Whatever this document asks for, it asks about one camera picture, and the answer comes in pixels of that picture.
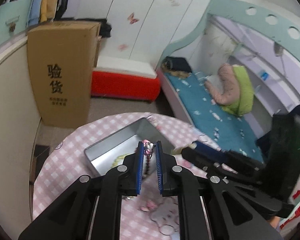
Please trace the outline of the pink checkered tablecloth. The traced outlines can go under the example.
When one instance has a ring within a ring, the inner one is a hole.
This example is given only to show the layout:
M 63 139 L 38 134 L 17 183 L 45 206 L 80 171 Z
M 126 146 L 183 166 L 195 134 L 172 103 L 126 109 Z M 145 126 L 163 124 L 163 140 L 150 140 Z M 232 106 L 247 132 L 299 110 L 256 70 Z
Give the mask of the pink checkered tablecloth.
M 154 113 L 121 113 L 83 125 L 66 136 L 51 152 L 34 183 L 33 218 L 37 218 L 80 176 L 99 177 L 122 165 L 143 142 L 152 151 L 143 158 L 138 175 L 139 192 L 124 196 L 121 206 L 121 239 L 179 239 L 176 197 L 163 197 L 158 188 L 155 149 L 160 141 L 177 164 L 206 177 L 180 154 L 195 141 L 218 149 L 215 138 L 179 119 Z

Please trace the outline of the large cardboard box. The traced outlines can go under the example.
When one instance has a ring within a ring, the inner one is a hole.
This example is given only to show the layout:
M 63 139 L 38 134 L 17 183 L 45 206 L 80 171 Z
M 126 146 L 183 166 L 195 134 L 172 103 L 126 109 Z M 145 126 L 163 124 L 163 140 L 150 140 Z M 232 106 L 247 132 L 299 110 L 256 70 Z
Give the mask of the large cardboard box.
M 87 122 L 100 27 L 58 21 L 28 31 L 29 75 L 46 126 L 78 128 Z

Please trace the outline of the hanging clothes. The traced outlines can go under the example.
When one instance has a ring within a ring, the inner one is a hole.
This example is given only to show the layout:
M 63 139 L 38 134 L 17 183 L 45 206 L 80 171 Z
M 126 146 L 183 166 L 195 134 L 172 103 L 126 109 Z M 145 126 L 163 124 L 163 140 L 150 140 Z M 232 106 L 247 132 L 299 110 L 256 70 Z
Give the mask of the hanging clothes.
M 58 21 L 68 7 L 68 0 L 31 0 L 27 27 L 44 22 Z

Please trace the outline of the red white storage ottoman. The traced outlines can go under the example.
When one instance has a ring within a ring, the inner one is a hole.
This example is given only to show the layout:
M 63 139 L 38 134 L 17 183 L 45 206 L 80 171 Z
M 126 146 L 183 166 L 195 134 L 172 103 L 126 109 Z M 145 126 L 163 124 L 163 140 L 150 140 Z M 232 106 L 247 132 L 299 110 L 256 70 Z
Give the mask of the red white storage ottoman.
M 98 57 L 91 81 L 92 96 L 153 102 L 160 89 L 160 80 L 149 63 Z

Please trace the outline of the pink green rolled quilt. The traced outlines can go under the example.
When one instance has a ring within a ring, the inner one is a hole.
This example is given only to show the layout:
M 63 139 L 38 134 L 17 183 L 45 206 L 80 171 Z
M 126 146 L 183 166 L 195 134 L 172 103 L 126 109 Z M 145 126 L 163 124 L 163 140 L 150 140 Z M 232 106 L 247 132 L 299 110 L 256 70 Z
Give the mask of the pink green rolled quilt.
M 254 89 L 246 68 L 225 63 L 218 69 L 217 76 L 223 90 L 219 90 L 210 80 L 204 86 L 222 110 L 235 116 L 243 116 L 252 111 Z

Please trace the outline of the cream cabinet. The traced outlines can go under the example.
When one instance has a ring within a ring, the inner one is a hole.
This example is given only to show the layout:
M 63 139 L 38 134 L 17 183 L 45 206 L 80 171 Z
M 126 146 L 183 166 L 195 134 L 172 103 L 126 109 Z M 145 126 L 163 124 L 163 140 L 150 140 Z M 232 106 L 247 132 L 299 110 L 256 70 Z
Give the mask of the cream cabinet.
M 0 53 L 0 225 L 13 239 L 32 218 L 29 179 L 39 123 L 24 37 Z

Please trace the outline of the grey metal tin box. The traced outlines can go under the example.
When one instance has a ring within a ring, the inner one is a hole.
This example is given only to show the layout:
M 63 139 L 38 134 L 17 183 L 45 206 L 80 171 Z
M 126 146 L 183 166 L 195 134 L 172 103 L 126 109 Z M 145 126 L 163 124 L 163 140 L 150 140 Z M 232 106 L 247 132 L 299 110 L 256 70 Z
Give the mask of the grey metal tin box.
M 151 121 L 151 117 L 140 118 L 87 147 L 84 155 L 88 167 L 94 175 L 103 176 L 111 168 L 121 165 L 124 157 L 133 154 L 138 143 L 145 139 L 153 144 L 160 140 L 165 153 L 174 149 L 173 144 Z

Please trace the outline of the mint green drawer unit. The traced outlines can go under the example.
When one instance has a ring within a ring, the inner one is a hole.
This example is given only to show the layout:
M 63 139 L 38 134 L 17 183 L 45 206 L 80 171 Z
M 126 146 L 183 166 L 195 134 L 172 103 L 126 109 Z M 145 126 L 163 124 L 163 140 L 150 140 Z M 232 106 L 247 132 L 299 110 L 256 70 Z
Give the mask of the mint green drawer unit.
M 24 31 L 31 0 L 17 0 L 0 6 L 0 45 Z

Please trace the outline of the blue bed mattress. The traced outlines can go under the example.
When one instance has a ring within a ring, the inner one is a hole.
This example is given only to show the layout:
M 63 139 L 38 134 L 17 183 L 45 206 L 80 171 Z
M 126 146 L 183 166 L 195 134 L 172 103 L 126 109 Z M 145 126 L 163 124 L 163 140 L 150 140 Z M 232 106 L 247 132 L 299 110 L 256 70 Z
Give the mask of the blue bed mattress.
M 194 74 L 182 79 L 164 74 L 187 110 L 194 126 L 215 141 L 222 150 L 233 150 L 262 162 L 261 150 L 252 128 L 243 117 L 228 114 L 212 101 Z

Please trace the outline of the black clothes on box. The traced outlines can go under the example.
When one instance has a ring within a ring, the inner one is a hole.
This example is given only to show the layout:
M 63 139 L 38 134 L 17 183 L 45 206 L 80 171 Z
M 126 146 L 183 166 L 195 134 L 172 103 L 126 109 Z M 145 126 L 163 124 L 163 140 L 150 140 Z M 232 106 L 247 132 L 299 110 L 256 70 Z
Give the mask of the black clothes on box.
M 100 30 L 98 32 L 98 37 L 101 38 L 110 38 L 112 27 L 108 23 L 106 18 L 79 18 L 75 19 L 78 22 L 88 22 L 88 23 L 99 23 Z

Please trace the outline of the dark folded clothes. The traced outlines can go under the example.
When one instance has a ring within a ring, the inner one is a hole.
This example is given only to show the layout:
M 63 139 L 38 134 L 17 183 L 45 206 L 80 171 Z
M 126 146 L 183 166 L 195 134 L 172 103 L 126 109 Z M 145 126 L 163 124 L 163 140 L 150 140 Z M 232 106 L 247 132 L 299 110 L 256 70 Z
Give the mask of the dark folded clothes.
M 192 72 L 192 68 L 190 67 L 187 59 L 184 57 L 167 56 L 164 58 L 161 65 L 172 71 L 181 71 L 186 73 Z

